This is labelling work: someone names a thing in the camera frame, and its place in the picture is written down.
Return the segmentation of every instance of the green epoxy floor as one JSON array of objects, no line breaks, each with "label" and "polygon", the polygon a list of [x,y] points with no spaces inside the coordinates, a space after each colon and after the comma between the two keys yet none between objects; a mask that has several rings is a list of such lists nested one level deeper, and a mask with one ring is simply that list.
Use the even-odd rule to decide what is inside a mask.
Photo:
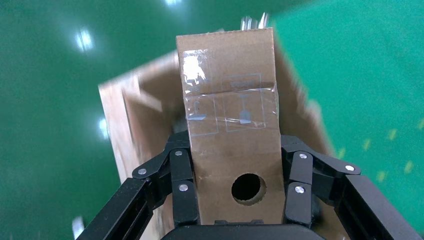
[{"label": "green epoxy floor", "polygon": [[424,235],[423,1],[328,0],[274,24],[336,156]]},{"label": "green epoxy floor", "polygon": [[119,187],[98,84],[299,0],[0,2],[0,239],[72,239]]}]

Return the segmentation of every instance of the metal rivet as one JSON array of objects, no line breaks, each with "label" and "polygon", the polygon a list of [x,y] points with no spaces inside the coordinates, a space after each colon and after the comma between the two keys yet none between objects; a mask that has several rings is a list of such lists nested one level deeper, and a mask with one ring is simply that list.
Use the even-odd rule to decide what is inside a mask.
[{"label": "metal rivet", "polygon": [[187,190],[189,189],[189,186],[187,186],[187,185],[185,185],[185,184],[181,184],[181,185],[178,187],[178,189],[179,189],[181,192],[185,192],[185,191],[187,191]]},{"label": "metal rivet", "polygon": [[147,173],[147,170],[145,168],[138,170],[138,174],[140,175],[145,175],[146,173]]},{"label": "metal rivet", "polygon": [[345,168],[346,168],[348,171],[353,171],[353,170],[355,170],[355,168],[354,168],[353,166],[351,166],[351,165],[346,165],[346,166],[345,166]]},{"label": "metal rivet", "polygon": [[294,188],[294,190],[296,191],[296,193],[298,194],[303,194],[305,192],[305,189],[301,186],[297,186]]}]

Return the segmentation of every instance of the cardboard box wall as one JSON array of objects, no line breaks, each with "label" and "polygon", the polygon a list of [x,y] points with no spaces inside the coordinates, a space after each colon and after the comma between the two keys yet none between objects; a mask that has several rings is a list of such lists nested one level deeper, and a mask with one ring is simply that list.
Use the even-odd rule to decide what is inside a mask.
[{"label": "cardboard box wall", "polygon": [[[306,106],[305,93],[298,84],[290,62],[277,45],[275,76],[281,133],[298,136],[317,152],[332,154],[319,109]],[[163,150],[172,133],[172,122],[180,119],[184,112],[181,89],[176,52],[99,86],[121,182],[131,177],[134,168]],[[142,239],[159,239],[173,229],[170,200],[168,197],[164,206],[155,210]],[[325,224],[317,232],[328,239],[343,239],[346,233],[333,209],[323,205],[323,213]]]}]

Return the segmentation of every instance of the corrugated cardboard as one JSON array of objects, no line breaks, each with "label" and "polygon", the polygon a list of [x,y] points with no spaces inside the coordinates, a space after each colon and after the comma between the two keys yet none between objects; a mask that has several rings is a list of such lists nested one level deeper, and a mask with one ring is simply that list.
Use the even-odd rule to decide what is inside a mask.
[{"label": "corrugated cardboard", "polygon": [[[331,155],[332,146],[323,129],[319,108],[306,105],[307,97],[304,88],[299,85],[296,71],[277,44],[275,70],[281,133],[298,136],[315,151]],[[171,123],[184,115],[181,88],[176,51],[99,85],[121,182],[132,176],[134,168],[163,150],[172,133]],[[164,206],[154,211],[141,239],[160,239],[173,229],[171,199],[169,196]],[[206,211],[219,211],[220,208],[229,209],[216,204],[215,209]],[[323,205],[322,213],[323,223],[314,231],[329,240],[349,239],[332,207]],[[283,210],[276,209],[272,214],[281,216]]]},{"label": "corrugated cardboard", "polygon": [[[178,36],[176,43],[202,223],[281,223],[272,28]],[[233,183],[248,173],[260,177],[259,193],[234,198]]]}]

